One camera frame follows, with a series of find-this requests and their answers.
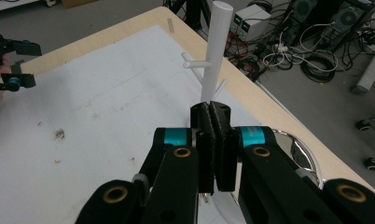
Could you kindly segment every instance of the teal marking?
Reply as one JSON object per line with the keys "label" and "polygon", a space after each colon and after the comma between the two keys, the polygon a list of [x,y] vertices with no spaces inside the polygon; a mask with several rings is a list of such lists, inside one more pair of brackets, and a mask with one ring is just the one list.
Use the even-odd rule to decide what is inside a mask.
{"label": "teal marking", "polygon": [[246,126],[240,127],[241,133],[243,135],[243,148],[250,145],[265,144],[266,139],[264,138],[264,133],[259,126]]}
{"label": "teal marking", "polygon": [[188,144],[188,132],[186,128],[166,128],[164,144],[173,146],[186,146]]}

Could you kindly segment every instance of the floor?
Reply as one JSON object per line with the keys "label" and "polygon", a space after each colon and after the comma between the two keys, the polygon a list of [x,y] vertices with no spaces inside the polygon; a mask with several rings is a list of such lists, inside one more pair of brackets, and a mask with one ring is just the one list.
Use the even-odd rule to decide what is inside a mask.
{"label": "floor", "polygon": [[[43,53],[72,43],[111,25],[162,5],[162,1],[101,0],[65,9],[61,3],[47,8],[41,2],[0,11],[0,34],[39,43]],[[236,10],[250,1],[225,1]],[[10,61],[31,60],[13,53]],[[286,72],[267,72],[261,84],[311,130],[330,150],[375,188],[375,171],[363,160],[375,156],[375,129],[359,132],[354,124],[375,117],[375,83],[369,93],[355,95],[350,88],[363,73],[369,56],[356,60],[354,69],[337,73],[327,84],[310,81],[298,66]]]}

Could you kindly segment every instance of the wooden tabletop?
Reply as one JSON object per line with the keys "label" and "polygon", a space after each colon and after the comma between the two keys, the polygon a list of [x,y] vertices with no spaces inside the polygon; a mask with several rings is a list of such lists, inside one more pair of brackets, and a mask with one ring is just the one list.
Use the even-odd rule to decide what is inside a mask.
{"label": "wooden tabletop", "polygon": [[[158,7],[24,63],[21,66],[22,72],[40,76],[75,58],[115,43],[153,25],[161,26],[195,60],[205,59],[206,41],[186,26],[168,8]],[[374,190],[302,123],[282,109],[266,92],[246,78],[226,59],[222,63],[220,73],[219,80],[228,79],[226,89],[261,125],[292,133],[310,148],[319,161],[324,179],[342,177]]]}

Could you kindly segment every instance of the white cable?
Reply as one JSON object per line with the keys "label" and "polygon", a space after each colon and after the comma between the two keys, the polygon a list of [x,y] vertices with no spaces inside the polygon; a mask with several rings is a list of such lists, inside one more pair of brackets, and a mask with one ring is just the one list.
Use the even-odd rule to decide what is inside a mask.
{"label": "white cable", "polygon": [[284,33],[284,30],[281,32],[280,34],[280,38],[279,38],[279,44],[278,44],[278,49],[281,47],[281,38],[283,37],[283,33]]}
{"label": "white cable", "polygon": [[276,64],[268,64],[268,63],[266,63],[266,58],[268,58],[268,57],[270,57],[270,56],[273,56],[273,55],[276,55],[276,54],[278,54],[278,53],[271,53],[271,54],[266,55],[266,56],[263,58],[263,62],[262,62],[262,63],[263,63],[264,65],[268,66],[268,67],[275,67],[275,66],[278,66],[278,65],[282,64],[282,63],[284,62],[284,59],[285,59],[285,54],[284,54],[284,53],[281,53],[281,55],[283,55],[283,59],[282,59],[280,62],[278,62],[278,63],[276,63]]}
{"label": "white cable", "polygon": [[287,19],[289,19],[289,16],[290,16],[290,14],[292,14],[292,12],[293,12],[293,10],[290,10],[290,12],[287,14],[285,19],[281,22],[281,25],[284,24],[284,22],[286,22]]}
{"label": "white cable", "polygon": [[316,42],[316,44],[315,44],[311,49],[307,49],[306,47],[304,47],[304,45],[303,45],[303,41],[302,41],[302,39],[303,39],[303,37],[304,37],[304,34],[305,34],[308,30],[310,30],[311,28],[313,28],[313,27],[316,27],[316,26],[330,26],[330,25],[332,25],[333,23],[334,23],[334,22],[331,22],[331,23],[328,23],[328,24],[315,24],[315,25],[312,25],[312,26],[308,27],[307,29],[305,29],[305,30],[303,31],[303,33],[301,34],[301,36],[300,36],[300,45],[301,45],[301,47],[304,48],[304,49],[307,50],[307,51],[313,51],[313,48],[315,48],[315,47],[319,44],[319,42],[322,40],[322,38],[324,38],[324,37],[322,36],[321,39],[319,39],[319,40]]}
{"label": "white cable", "polygon": [[[294,50],[297,50],[297,51],[299,51],[300,53],[302,52],[302,51],[301,51],[300,49],[298,49],[298,48],[294,48],[294,47],[290,47],[290,48],[291,48],[291,49],[294,49]],[[301,59],[300,62],[294,63],[294,62],[292,61],[292,59],[289,59],[289,58],[287,57],[288,54],[286,54],[285,56],[286,56],[287,60],[290,61],[291,63],[294,63],[294,64],[301,64],[301,63],[304,62],[305,54],[302,54],[302,57],[297,56],[296,54],[289,54],[289,55],[291,55],[292,57],[296,57],[296,58]]]}
{"label": "white cable", "polygon": [[[290,47],[290,48],[301,52],[300,49],[293,48],[293,47]],[[314,68],[316,68],[316,69],[318,69],[318,70],[320,70],[320,71],[322,71],[322,72],[332,72],[332,71],[334,71],[334,70],[337,69],[337,67],[339,66],[339,60],[337,59],[337,57],[336,57],[333,53],[331,53],[331,52],[329,52],[329,51],[327,51],[327,50],[322,50],[322,49],[318,49],[317,51],[322,51],[322,52],[326,52],[326,53],[328,53],[328,54],[333,55],[333,58],[330,58],[330,57],[326,56],[325,54],[320,54],[320,53],[317,53],[317,52],[314,53],[314,54],[317,54],[317,55],[321,55],[322,57],[327,58],[328,60],[330,60],[331,62],[333,62],[333,63],[335,64],[335,66],[334,66],[333,69],[331,69],[331,70],[324,70],[324,69],[318,68],[317,66],[313,65],[312,63],[310,63],[309,61],[307,61],[307,60],[305,59],[305,57],[304,57],[305,54],[303,54],[303,57],[300,57],[300,56],[297,56],[297,55],[292,55],[292,56],[301,59],[301,62],[298,62],[297,64],[301,64],[301,63],[303,63],[303,62],[307,62],[309,65],[313,66]]]}
{"label": "white cable", "polygon": [[[293,55],[293,54],[286,54],[285,57],[286,57],[286,59],[287,59],[288,61],[290,61],[292,64],[301,64],[301,63],[304,62],[304,56],[303,56],[303,57],[299,57],[299,56],[297,56],[297,55]],[[294,62],[294,61],[293,61],[293,57],[298,58],[298,59],[300,59],[301,61],[300,61],[300,62]]]}

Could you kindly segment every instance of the white table surface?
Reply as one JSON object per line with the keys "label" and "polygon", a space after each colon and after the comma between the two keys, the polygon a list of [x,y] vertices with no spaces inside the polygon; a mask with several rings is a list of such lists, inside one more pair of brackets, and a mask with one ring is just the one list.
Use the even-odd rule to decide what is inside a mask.
{"label": "white table surface", "polygon": [[[74,223],[103,183],[138,173],[157,127],[187,127],[201,85],[159,26],[6,92],[0,107],[0,223]],[[231,125],[258,122],[223,91]],[[55,133],[63,130],[65,137]],[[225,223],[201,204],[199,223]]]}
{"label": "white table surface", "polygon": [[24,4],[36,2],[38,0],[20,0],[17,2],[6,2],[6,1],[0,1],[0,10],[7,9],[10,7],[18,7]]}

